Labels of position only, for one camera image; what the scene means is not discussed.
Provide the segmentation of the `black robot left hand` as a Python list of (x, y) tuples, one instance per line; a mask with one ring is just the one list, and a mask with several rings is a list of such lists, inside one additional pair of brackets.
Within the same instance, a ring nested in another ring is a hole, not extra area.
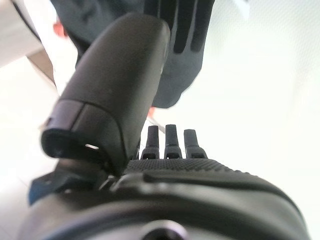
[(209, 159), (193, 129), (141, 131), (170, 40), (161, 19), (131, 13), (88, 49), (54, 106), (41, 147), (58, 160), (32, 181), (20, 240), (308, 240), (278, 187)]

